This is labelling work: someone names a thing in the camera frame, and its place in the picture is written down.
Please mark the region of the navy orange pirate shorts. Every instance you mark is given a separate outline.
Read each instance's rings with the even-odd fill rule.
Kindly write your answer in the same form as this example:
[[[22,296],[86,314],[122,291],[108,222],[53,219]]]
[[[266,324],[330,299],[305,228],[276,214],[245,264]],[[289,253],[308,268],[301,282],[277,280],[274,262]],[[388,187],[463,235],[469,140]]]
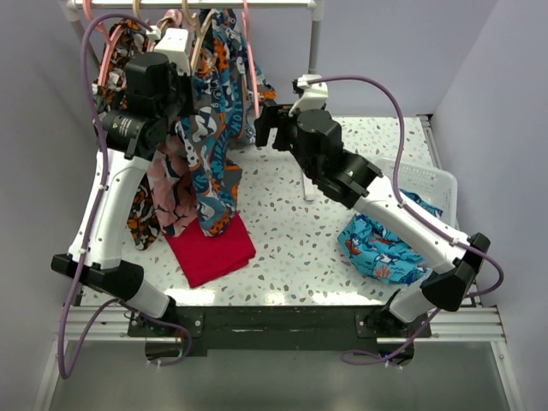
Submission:
[[[209,10],[198,12],[201,21]],[[207,236],[221,235],[236,215],[242,170],[229,158],[229,149],[255,142],[243,24],[233,9],[212,10],[211,28],[192,76],[195,113],[180,120],[180,136],[197,195],[198,221]],[[274,99],[276,91],[256,62],[255,66],[261,105]]]

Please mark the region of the beige wooden hanger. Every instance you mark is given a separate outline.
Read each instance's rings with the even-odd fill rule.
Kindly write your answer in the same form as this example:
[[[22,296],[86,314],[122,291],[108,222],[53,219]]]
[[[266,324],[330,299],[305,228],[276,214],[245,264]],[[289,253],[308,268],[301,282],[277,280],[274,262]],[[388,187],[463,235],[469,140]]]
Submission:
[[[206,38],[206,34],[211,28],[213,10],[210,9],[206,14],[205,19],[201,21],[200,15],[198,13],[190,13],[188,0],[182,0],[182,12],[185,22],[194,30],[195,34],[195,42],[192,50],[192,55],[190,57],[190,68],[191,73],[193,74],[198,66],[198,62],[200,59],[200,50]]]

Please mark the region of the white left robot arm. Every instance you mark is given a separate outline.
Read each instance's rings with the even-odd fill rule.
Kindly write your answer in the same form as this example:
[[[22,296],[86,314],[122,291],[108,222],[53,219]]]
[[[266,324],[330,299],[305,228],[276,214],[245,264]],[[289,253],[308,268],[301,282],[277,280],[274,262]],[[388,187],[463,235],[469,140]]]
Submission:
[[[53,271],[124,301],[147,315],[159,336],[177,326],[175,304],[145,279],[141,266],[122,259],[122,238],[134,195],[173,121],[193,109],[190,78],[162,53],[133,57],[125,66],[124,108],[100,122],[92,190],[78,234],[66,253],[56,254]]]

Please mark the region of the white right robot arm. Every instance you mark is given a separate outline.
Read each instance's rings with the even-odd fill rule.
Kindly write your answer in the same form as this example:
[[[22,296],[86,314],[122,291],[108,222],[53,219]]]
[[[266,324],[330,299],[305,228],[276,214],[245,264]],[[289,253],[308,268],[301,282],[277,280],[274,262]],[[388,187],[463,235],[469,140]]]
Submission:
[[[257,146],[265,146],[275,129],[273,148],[290,152],[321,193],[381,223],[431,269],[425,279],[375,307],[366,317],[368,327],[399,337],[432,309],[459,309],[491,245],[485,235],[462,233],[403,198],[373,162],[344,149],[342,127],[326,110],[292,113],[289,105],[267,100],[254,127]]]

